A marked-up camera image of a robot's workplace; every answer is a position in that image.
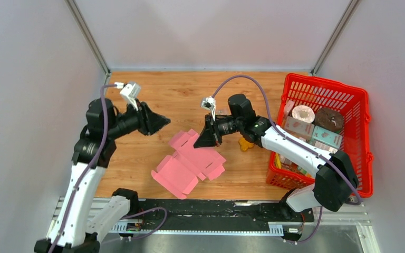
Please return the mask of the pink paper box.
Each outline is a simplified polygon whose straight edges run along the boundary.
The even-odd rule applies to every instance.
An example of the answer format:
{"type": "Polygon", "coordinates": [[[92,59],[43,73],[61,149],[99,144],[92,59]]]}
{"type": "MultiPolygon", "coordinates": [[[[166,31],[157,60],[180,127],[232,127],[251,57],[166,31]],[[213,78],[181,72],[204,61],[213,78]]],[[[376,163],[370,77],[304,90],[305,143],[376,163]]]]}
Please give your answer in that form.
{"type": "Polygon", "coordinates": [[[175,149],[155,170],[152,178],[178,199],[186,199],[199,181],[212,181],[224,171],[226,159],[214,148],[194,148],[199,134],[179,131],[168,144],[175,149]]]}

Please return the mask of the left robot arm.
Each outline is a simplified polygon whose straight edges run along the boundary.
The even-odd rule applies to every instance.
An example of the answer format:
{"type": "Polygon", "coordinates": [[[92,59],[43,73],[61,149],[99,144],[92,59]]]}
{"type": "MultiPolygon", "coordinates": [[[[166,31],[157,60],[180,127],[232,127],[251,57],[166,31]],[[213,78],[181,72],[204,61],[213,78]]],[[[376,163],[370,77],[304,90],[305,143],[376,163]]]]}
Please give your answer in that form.
{"type": "Polygon", "coordinates": [[[90,102],[86,121],[74,146],[70,183],[60,214],[49,235],[35,243],[34,252],[99,252],[102,241],[121,218],[135,218],[140,212],[138,193],[124,188],[117,189],[91,220],[88,216],[117,148],[116,139],[133,131],[153,135],[171,122],[153,112],[146,102],[135,100],[121,113],[107,98],[90,102]]]}

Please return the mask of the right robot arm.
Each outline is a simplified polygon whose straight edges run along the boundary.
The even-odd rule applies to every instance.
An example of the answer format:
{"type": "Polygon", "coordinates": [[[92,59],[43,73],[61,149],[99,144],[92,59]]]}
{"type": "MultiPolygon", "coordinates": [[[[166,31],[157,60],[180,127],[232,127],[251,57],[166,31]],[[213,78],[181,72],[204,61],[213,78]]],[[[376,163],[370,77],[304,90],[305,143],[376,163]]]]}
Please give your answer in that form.
{"type": "Polygon", "coordinates": [[[205,125],[194,148],[218,147],[223,136],[240,133],[249,143],[282,154],[295,162],[315,182],[301,189],[290,190],[282,199],[279,212],[292,221],[306,209],[323,207],[338,211],[352,194],[357,194],[359,181],[347,153],[330,153],[316,148],[284,131],[268,118],[256,115],[244,94],[229,97],[229,115],[215,113],[216,100],[202,99],[201,107],[209,110],[205,125]]]}

